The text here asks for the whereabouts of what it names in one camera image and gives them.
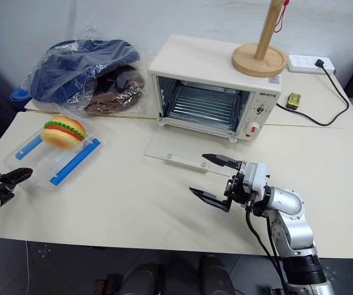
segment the plastic container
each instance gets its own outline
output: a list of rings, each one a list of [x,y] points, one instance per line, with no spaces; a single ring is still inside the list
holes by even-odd
[[[20,167],[33,169],[31,177],[23,183],[24,186],[57,189],[101,146],[102,140],[90,122],[65,112],[56,116],[66,116],[78,121],[84,126],[87,136],[73,150],[65,151],[45,143],[40,137],[44,128],[40,126],[38,132],[14,149],[5,159],[5,164],[11,170]]]
[[[17,88],[11,92],[10,99],[18,111],[25,111],[25,106],[31,100],[31,96],[25,89]]]

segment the hamburger bun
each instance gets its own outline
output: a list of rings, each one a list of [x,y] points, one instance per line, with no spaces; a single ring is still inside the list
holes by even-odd
[[[78,121],[56,116],[44,124],[40,137],[55,148],[72,150],[86,137],[86,131]]]

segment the wooden pole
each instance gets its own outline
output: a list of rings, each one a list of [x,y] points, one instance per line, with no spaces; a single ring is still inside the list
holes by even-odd
[[[267,54],[267,49],[274,33],[277,19],[279,18],[280,11],[285,0],[271,0],[271,4],[268,9],[267,18],[261,32],[260,41],[257,46],[255,59],[264,60]]]

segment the table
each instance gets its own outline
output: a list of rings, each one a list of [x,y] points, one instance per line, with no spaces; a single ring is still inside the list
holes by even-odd
[[[343,92],[342,86],[340,86],[339,82],[336,80],[336,77],[332,74],[331,77],[341,93],[347,97]],[[331,85],[330,80],[325,75],[291,73],[285,69],[282,73],[282,95],[278,102],[285,106],[287,97],[291,92],[302,95],[298,111],[308,114],[322,123],[329,122],[345,107],[343,100],[339,97],[336,90]],[[145,93],[142,99],[146,101],[143,111],[137,112],[135,109],[132,109],[117,115],[156,118],[159,111],[154,98],[149,93]],[[39,103],[35,100],[30,100],[25,108],[32,111],[57,111],[52,105]],[[278,107],[272,110],[266,121],[266,125],[318,127],[315,123]],[[353,128],[353,107],[351,106],[349,110],[340,115],[330,127]]]
[[[0,139],[0,172],[6,170],[2,161],[13,145],[50,117],[18,113]],[[233,204],[226,214],[188,190],[202,188],[221,197],[227,176],[144,156],[155,130],[163,128],[155,120],[92,120],[103,129],[105,146],[56,192],[18,190],[16,198],[0,208],[0,237],[263,254],[240,206]],[[236,143],[234,157],[267,163],[270,185],[302,194],[321,257],[353,258],[353,128],[267,125],[256,141]],[[252,221],[269,246],[265,220]]]

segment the small yellow object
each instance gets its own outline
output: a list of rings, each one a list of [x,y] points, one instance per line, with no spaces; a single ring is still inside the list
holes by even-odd
[[[287,98],[286,108],[296,110],[299,107],[300,94],[291,92]]]

